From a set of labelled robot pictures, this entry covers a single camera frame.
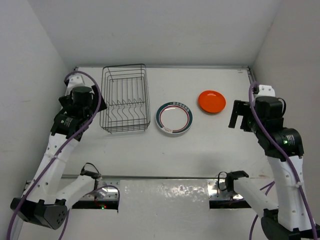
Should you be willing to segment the white plate teal rim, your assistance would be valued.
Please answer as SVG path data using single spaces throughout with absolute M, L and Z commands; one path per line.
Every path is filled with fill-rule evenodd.
M 191 128 L 193 119 L 191 109 L 178 101 L 164 103 L 155 114 L 158 129 L 170 136 L 185 134 Z

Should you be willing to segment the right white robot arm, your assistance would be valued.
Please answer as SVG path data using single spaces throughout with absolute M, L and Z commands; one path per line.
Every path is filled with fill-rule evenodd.
M 223 191 L 244 198 L 260 219 L 267 239 L 318 240 L 320 226 L 305 194 L 302 137 L 297 130 L 284 126 L 286 102 L 276 97 L 272 86 L 257 83 L 250 85 L 248 98 L 234 101 L 228 126 L 234 128 L 241 116 L 240 129 L 256 136 L 271 166 L 277 202 L 259 190 L 243 170 L 226 174 Z

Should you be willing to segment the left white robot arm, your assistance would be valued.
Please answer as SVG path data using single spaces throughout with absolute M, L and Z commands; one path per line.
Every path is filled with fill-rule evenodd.
M 60 111 L 53 120 L 48 145 L 35 176 L 21 197 L 12 199 L 14 219 L 56 230 L 66 222 L 69 209 L 93 191 L 98 174 L 83 171 L 75 181 L 58 189 L 67 162 L 98 112 L 107 108 L 98 83 L 89 74 L 75 70 L 64 83 L 67 94 L 58 100 Z

